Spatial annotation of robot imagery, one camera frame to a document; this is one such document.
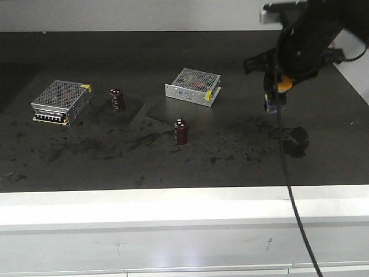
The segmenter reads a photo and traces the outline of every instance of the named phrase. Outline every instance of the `metal mesh cover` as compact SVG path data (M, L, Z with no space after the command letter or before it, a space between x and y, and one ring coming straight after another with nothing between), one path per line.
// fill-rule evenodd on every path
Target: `metal mesh cover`
M54 81L43 93L33 101L41 104L60 108L69 108L84 93L86 88L81 88L80 83L67 81Z
M184 68L172 85L206 93L215 87L218 76L213 73Z

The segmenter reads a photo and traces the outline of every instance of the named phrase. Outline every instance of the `black cable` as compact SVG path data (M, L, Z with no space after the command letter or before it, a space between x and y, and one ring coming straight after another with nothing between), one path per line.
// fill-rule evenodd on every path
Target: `black cable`
M281 162L282 162L283 176L284 176L285 184L286 184L287 189L288 189L289 198L291 199L292 208L293 208L293 211L295 213L295 217L296 217L296 220L297 220L300 232L301 232L301 236L304 240L306 249L309 253L310 259L312 261L312 264L314 265L314 268L315 268L318 276L323 277L323 274L322 274L322 272L319 268L317 260L315 259L314 253L312 252L309 240L307 239L305 229L304 229L303 223L301 221L299 211L298 211L297 206L296 206L295 198L293 196L292 188L291 188L291 180L289 179L287 162L286 162L286 158L285 158L284 151L283 151L282 115L281 115L281 107L280 107L279 96L278 96L278 52L279 52L279 46L280 46L280 43L281 43L281 38L283 36L284 31L285 30L282 30L282 33L281 33L281 35L278 39L278 43L277 43L277 46L276 46L276 52L274 53L274 97L276 98L276 101L277 101L277 122L278 122L279 150L280 150L280 156L281 156Z
M365 53L367 52L368 50L368 45L365 44L365 50L360 54L358 55L357 57L354 57L352 59L344 59L344 62L355 62L357 61L358 59L360 59L363 55L365 55Z

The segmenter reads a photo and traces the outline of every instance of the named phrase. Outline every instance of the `black work surface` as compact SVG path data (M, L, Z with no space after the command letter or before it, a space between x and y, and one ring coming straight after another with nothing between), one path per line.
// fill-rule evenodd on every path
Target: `black work surface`
M278 32L0 34L0 191L283 186L276 117L262 73L242 63ZM184 68L220 74L212 108L165 97ZM33 122L31 102L54 80L92 83L68 128ZM120 88L127 109L114 112ZM173 122L189 124L174 142ZM369 107L334 68L297 86L283 113L293 185L369 184Z

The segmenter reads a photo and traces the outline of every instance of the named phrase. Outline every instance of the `power supply unit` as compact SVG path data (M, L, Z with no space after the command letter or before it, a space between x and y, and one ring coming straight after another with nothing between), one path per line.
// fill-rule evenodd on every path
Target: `power supply unit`
M184 68L171 85L165 85L165 95L175 99L211 107L220 87L220 75Z
M31 103L33 120L71 126L92 96L90 84L56 80Z

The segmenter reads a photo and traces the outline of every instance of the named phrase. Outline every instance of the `brown capacitor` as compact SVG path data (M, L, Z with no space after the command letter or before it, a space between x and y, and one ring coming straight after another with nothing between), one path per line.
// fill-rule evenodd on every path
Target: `brown capacitor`
M110 99L115 111L124 111L126 108L125 100L123 98L123 93L120 89L110 90Z
M183 119L177 119L174 122L174 139L179 145L187 143L188 128L187 123Z

